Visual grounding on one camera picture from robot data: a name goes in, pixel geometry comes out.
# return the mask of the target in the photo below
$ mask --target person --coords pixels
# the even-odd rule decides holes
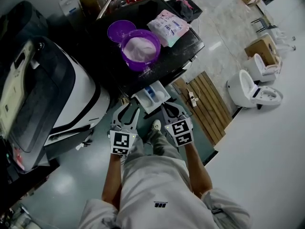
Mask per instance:
[[[177,148],[155,120],[144,154],[137,137],[121,174],[119,155],[111,154],[102,199],[89,200],[79,229],[247,229],[249,213],[213,188],[193,143],[185,145],[188,169]]]

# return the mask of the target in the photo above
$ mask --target white toilet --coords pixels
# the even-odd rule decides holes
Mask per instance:
[[[274,81],[279,73],[281,66],[278,64],[265,66],[259,54],[255,54],[251,59],[243,63],[254,81],[268,82]]]
[[[279,105],[283,95],[278,90],[254,84],[249,73],[241,70],[228,82],[227,87],[233,102],[237,106],[260,108],[262,105]]]

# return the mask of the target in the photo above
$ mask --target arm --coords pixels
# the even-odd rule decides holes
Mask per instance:
[[[194,143],[186,144],[185,152],[193,192],[201,198],[203,193],[213,188],[211,178],[201,162]]]
[[[121,190],[121,158],[119,155],[110,154],[110,162],[102,193],[102,200],[114,205],[119,210]]]

